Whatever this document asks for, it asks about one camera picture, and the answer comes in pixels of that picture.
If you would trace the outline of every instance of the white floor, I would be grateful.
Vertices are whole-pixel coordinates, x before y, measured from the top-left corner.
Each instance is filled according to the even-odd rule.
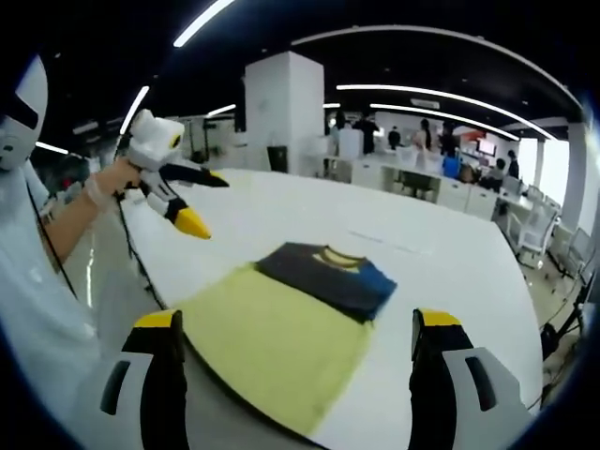
[[[573,310],[578,286],[574,287],[567,279],[559,282],[557,291],[552,293],[558,272],[550,261],[545,260],[541,270],[521,267],[540,327],[555,316],[550,322],[558,329]],[[107,215],[97,221],[67,261],[66,270],[80,301],[96,312],[98,330],[107,345],[118,348],[139,317],[158,310],[153,297],[143,288],[144,281],[136,265],[128,257],[125,233],[117,215]],[[502,280],[499,279],[498,289],[501,288]],[[578,330],[573,331],[563,340],[559,351],[546,361],[548,382],[559,381],[556,376],[563,375],[563,359],[577,336]],[[231,401],[213,384],[193,355],[188,356],[186,365],[188,379],[193,380],[188,383],[187,395],[190,448],[313,448],[285,436]]]

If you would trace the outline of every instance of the ceiling light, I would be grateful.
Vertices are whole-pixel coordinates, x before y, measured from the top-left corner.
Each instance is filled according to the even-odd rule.
[[[218,115],[218,114],[221,114],[221,113],[226,113],[227,111],[231,111],[231,110],[234,110],[234,109],[235,109],[235,105],[224,106],[223,108],[219,108],[218,110],[214,110],[214,111],[209,112],[206,115],[206,118],[210,119],[211,117],[213,117],[215,115]]]
[[[48,145],[44,142],[36,142],[36,146],[39,148],[45,148],[46,150],[52,150],[53,152],[61,153],[63,155],[68,155],[68,151],[64,148],[58,148],[53,145]]]
[[[140,103],[142,103],[143,98],[146,97],[146,94],[149,90],[149,86],[144,86],[142,89],[140,89],[140,92],[138,93],[138,96],[135,97],[135,100],[133,100],[133,104],[131,105],[131,108],[129,108],[129,112],[125,116],[125,122],[123,122],[123,125],[121,126],[121,131],[119,131],[121,135],[124,135],[125,132],[128,130],[129,122],[131,122],[133,114],[135,114],[135,112],[138,111]]]
[[[482,108],[487,108],[496,113],[503,114],[507,117],[515,119],[519,121],[521,124],[528,126],[529,128],[533,128],[538,133],[541,133],[546,138],[551,139],[552,141],[556,141],[556,138],[552,136],[550,133],[545,131],[543,128],[540,128],[535,123],[530,122],[529,120],[524,119],[516,114],[512,114],[507,110],[503,110],[502,108],[498,108],[497,106],[490,105],[488,103],[484,103],[483,101],[475,100],[473,98],[457,96],[456,94],[449,94],[447,92],[442,91],[434,91],[433,89],[423,89],[421,87],[409,87],[409,86],[391,86],[386,84],[345,84],[337,87],[338,91],[348,91],[348,90],[383,90],[383,91],[399,91],[399,92],[416,92],[419,94],[426,94],[430,96],[438,96],[451,98],[453,100],[465,101],[467,103],[471,103],[472,105],[481,106]]]
[[[235,0],[217,0],[213,3],[205,12],[203,12],[198,18],[186,28],[186,30],[179,36],[172,44],[174,47],[183,47],[186,45],[192,36],[194,36],[198,30],[205,26],[213,17],[219,12],[228,7]]]
[[[499,128],[496,127],[492,127],[490,125],[486,125],[486,124],[482,124],[481,122],[477,122],[475,120],[471,120],[471,119],[467,119],[465,117],[460,117],[458,115],[453,115],[453,114],[447,114],[445,112],[439,112],[439,111],[431,111],[431,110],[423,110],[421,108],[413,108],[410,106],[396,106],[396,105],[382,105],[380,103],[371,103],[371,108],[374,109],[382,109],[382,110],[395,110],[395,111],[406,111],[408,113],[420,113],[420,114],[428,114],[428,115],[437,115],[439,117],[444,117],[446,119],[452,119],[452,120],[457,120],[459,122],[464,122],[465,124],[471,124],[471,125],[475,125],[476,127],[479,128],[485,128],[488,129],[489,131],[496,133],[496,134],[501,134],[509,139],[512,139],[514,141],[518,141],[518,137],[515,136],[514,134],[510,134],[507,133],[506,131],[503,131]]]

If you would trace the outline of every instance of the blue shirt sleeve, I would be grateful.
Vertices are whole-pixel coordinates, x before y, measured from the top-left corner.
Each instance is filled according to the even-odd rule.
[[[38,174],[31,165],[31,161],[28,160],[25,162],[22,170],[23,174],[25,175],[27,186],[29,186],[29,190],[31,191],[31,196],[36,204],[36,208],[37,210],[41,210],[46,201],[48,201],[48,189],[46,189],[44,184],[39,179]]]

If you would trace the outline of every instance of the human arm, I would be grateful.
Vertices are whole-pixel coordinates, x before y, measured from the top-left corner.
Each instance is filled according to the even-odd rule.
[[[140,181],[138,170],[131,166],[126,158],[117,159],[113,165],[91,176],[95,178],[100,192],[107,196],[124,190],[128,183],[138,185]],[[99,212],[100,208],[94,203],[85,188],[73,202],[65,207],[60,216],[44,224],[46,234],[48,234],[61,263],[77,246],[83,233],[96,219]],[[44,247],[52,260],[53,257],[50,256],[51,252],[46,243]]]

